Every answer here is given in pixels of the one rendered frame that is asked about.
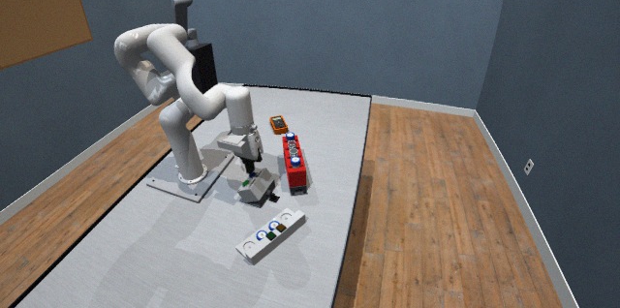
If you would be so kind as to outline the orange pocket multimeter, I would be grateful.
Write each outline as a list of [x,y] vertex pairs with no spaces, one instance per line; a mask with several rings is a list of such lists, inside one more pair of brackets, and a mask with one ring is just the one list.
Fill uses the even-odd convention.
[[288,126],[282,115],[270,117],[270,121],[275,135],[285,134],[288,132]]

